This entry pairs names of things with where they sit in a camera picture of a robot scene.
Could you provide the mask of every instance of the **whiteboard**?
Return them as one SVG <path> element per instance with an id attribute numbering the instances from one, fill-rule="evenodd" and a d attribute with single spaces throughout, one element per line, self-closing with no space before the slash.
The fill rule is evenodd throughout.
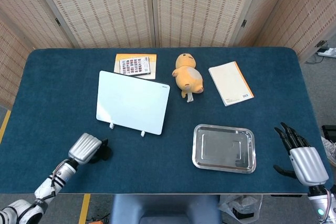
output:
<path id="1" fill-rule="evenodd" d="M 97 120 L 160 135 L 170 86 L 99 72 Z"/>

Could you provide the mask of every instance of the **metal tray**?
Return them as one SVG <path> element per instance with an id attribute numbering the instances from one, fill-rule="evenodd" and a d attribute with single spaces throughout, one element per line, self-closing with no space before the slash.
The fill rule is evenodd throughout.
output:
<path id="1" fill-rule="evenodd" d="M 199 124 L 194 130 L 193 163 L 201 169 L 254 172 L 257 164 L 252 131 Z"/>

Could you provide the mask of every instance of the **dark blue table surface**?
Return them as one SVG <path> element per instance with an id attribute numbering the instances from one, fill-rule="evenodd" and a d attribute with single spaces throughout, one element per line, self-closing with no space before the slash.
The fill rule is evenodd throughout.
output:
<path id="1" fill-rule="evenodd" d="M 186 103 L 171 76 L 181 53 L 191 53 L 205 91 Z M 96 120 L 98 75 L 113 72 L 117 53 L 157 54 L 156 81 L 171 86 L 162 135 Z M 254 98 L 225 107 L 208 72 L 237 61 Z M 291 169 L 274 131 L 284 121 L 315 146 L 330 176 L 297 56 L 289 48 L 41 49 L 28 57 L 0 145 L 0 193 L 31 193 L 87 132 L 107 137 L 112 159 L 80 166 L 63 193 L 306 193 L 273 164 Z M 196 168 L 193 131 L 198 124 L 250 129 L 257 168 L 235 174 Z"/>

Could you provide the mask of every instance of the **stuffed toy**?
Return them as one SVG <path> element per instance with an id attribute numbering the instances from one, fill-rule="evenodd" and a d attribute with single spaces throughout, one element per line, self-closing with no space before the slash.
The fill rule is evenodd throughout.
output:
<path id="1" fill-rule="evenodd" d="M 176 78 L 176 84 L 182 90 L 182 97 L 188 95 L 187 102 L 192 102 L 194 100 L 192 93 L 199 94 L 204 91 L 203 78 L 195 69 L 196 61 L 190 54 L 181 54 L 175 66 L 172 76 Z"/>

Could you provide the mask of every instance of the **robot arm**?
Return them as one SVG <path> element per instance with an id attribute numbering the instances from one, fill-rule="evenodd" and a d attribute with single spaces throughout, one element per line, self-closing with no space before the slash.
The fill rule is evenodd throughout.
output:
<path id="1" fill-rule="evenodd" d="M 98 153 L 104 160 L 109 157 L 111 150 L 107 143 L 107 140 L 100 141 L 84 133 L 70 149 L 69 158 L 63 160 L 36 189 L 34 203 L 21 199 L 5 207 L 0 211 L 0 224 L 37 224 L 50 202 L 76 173 L 78 165 L 88 163 Z"/>
<path id="2" fill-rule="evenodd" d="M 308 186 L 308 198 L 320 223 L 336 223 L 336 212 L 334 211 L 336 201 L 334 195 L 324 187 L 329 176 L 320 155 L 293 128 L 284 123 L 281 125 L 285 132 L 279 128 L 275 130 L 287 150 L 294 171 L 284 170 L 278 165 L 274 165 L 274 169 L 284 176 L 297 178 L 301 184 Z"/>

